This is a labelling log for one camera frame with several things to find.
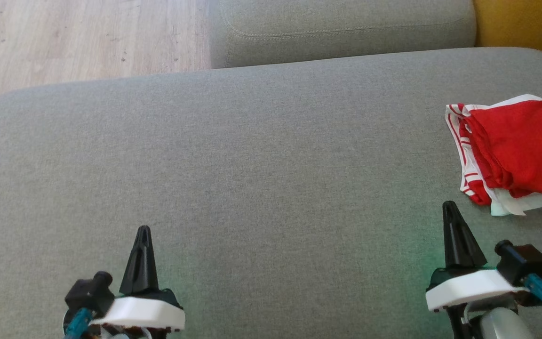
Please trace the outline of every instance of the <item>gray cushion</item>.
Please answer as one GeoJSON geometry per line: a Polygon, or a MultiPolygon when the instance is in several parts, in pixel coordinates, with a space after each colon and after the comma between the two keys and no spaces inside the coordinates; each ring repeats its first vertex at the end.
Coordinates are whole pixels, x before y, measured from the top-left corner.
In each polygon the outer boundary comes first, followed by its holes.
{"type": "MultiPolygon", "coordinates": [[[[424,289],[456,201],[491,264],[542,210],[458,190],[446,103],[542,97],[542,52],[453,49],[61,84],[0,97],[0,338],[60,335],[75,279],[150,225],[185,337],[449,338],[424,289]]],[[[542,309],[521,313],[542,338],[542,309]]]]}
{"type": "Polygon", "coordinates": [[[471,0],[215,0],[213,67],[472,47],[471,0]]]}

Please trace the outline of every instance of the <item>red and white striped fabric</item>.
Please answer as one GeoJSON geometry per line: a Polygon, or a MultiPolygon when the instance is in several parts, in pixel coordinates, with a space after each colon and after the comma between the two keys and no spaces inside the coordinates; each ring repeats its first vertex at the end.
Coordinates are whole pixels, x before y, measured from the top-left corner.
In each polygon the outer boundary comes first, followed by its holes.
{"type": "Polygon", "coordinates": [[[476,204],[491,206],[491,215],[503,216],[508,214],[525,215],[525,210],[542,208],[542,194],[531,193],[523,197],[514,198],[510,192],[501,188],[489,188],[483,179],[478,162],[474,157],[470,144],[472,131],[464,123],[465,117],[471,116],[472,110],[486,110],[505,105],[513,105],[527,100],[542,100],[534,95],[520,95],[495,105],[447,105],[445,120],[455,144],[461,161],[461,192],[465,193],[476,204]]]}

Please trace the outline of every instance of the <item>red cloth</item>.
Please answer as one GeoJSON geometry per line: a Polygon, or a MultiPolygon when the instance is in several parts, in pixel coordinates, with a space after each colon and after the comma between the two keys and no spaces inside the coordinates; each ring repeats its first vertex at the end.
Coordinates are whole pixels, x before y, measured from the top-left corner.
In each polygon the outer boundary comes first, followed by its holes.
{"type": "Polygon", "coordinates": [[[542,193],[542,101],[470,111],[464,123],[480,172],[512,197],[542,193]]]}

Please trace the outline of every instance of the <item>stitching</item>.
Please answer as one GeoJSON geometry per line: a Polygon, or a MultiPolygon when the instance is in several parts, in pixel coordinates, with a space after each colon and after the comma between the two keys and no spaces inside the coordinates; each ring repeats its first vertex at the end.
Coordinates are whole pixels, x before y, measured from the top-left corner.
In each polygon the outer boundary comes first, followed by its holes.
{"type": "Polygon", "coordinates": [[[241,37],[243,39],[248,39],[248,40],[280,40],[280,39],[293,39],[295,37],[332,36],[332,35],[348,34],[348,33],[361,32],[361,31],[385,31],[385,30],[408,30],[408,29],[410,30],[410,29],[416,29],[420,27],[448,26],[448,25],[453,25],[467,19],[465,17],[462,17],[461,19],[457,19],[452,22],[443,22],[440,24],[424,24],[424,25],[411,24],[407,26],[389,26],[389,27],[360,26],[360,27],[338,29],[338,30],[314,30],[314,31],[303,31],[303,32],[287,32],[287,33],[279,33],[279,34],[251,34],[251,33],[241,32],[237,30],[237,28],[232,26],[232,24],[230,24],[230,22],[228,21],[228,18],[225,15],[225,8],[222,1],[219,2],[219,9],[220,9],[220,14],[221,14],[221,18],[223,19],[223,22],[232,30],[234,35],[241,37]]]}

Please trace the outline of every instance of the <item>gray ottoman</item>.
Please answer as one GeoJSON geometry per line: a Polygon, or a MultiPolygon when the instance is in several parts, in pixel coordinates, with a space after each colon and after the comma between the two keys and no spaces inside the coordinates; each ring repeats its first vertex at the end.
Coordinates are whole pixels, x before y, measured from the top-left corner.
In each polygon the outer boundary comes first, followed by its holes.
{"type": "MultiPolygon", "coordinates": [[[[61,84],[0,97],[0,338],[61,337],[152,227],[180,337],[449,338],[424,289],[454,200],[491,264],[542,210],[462,194],[445,103],[542,97],[542,52],[448,49],[61,84]]],[[[542,338],[542,309],[521,316],[542,338]]]]}
{"type": "Polygon", "coordinates": [[[473,47],[470,0],[213,0],[214,68],[473,47]]]}

